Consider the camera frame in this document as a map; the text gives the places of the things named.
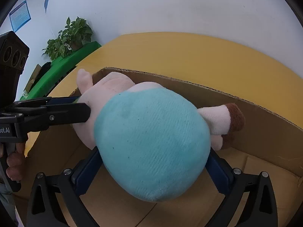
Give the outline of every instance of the plant pot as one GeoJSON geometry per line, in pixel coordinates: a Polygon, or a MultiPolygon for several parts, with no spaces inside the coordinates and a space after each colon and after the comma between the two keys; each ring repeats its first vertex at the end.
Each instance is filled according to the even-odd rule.
{"type": "Polygon", "coordinates": [[[82,41],[77,41],[77,42],[70,42],[69,46],[72,48],[73,51],[77,51],[83,47],[83,44],[82,41]]]}

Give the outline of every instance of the blue plush body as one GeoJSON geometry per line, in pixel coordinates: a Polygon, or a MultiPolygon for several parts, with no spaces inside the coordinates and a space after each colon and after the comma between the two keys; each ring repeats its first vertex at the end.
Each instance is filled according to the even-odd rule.
{"type": "Polygon", "coordinates": [[[197,108],[165,88],[115,95],[98,115],[94,137],[116,182],[151,202],[184,193],[210,152],[209,128],[197,108]]]}

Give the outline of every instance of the brown plush foot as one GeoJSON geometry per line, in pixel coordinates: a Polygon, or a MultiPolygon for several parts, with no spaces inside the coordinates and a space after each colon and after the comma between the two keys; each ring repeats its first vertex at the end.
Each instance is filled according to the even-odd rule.
{"type": "Polygon", "coordinates": [[[245,117],[238,106],[234,103],[225,104],[230,114],[230,128],[228,132],[242,130],[245,125],[245,117]]]}
{"type": "Polygon", "coordinates": [[[221,149],[227,149],[232,146],[232,142],[234,141],[234,134],[228,133],[227,135],[222,135],[223,145],[221,149]]]}

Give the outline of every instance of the black speaker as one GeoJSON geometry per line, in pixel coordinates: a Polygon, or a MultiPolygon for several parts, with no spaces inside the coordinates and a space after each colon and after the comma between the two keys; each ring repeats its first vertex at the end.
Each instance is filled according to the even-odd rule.
{"type": "Polygon", "coordinates": [[[0,108],[13,103],[29,47],[13,32],[0,35],[0,108]]]}

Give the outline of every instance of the stuffed toy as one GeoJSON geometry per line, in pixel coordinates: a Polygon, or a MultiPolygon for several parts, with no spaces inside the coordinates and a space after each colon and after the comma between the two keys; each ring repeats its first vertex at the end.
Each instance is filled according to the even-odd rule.
{"type": "Polygon", "coordinates": [[[210,148],[228,147],[245,123],[233,103],[197,109],[158,83],[134,84],[118,72],[93,85],[80,69],[77,85],[78,102],[91,108],[87,122],[73,125],[77,135],[90,149],[97,146],[114,180],[144,201],[184,193],[204,169],[210,148]]]}

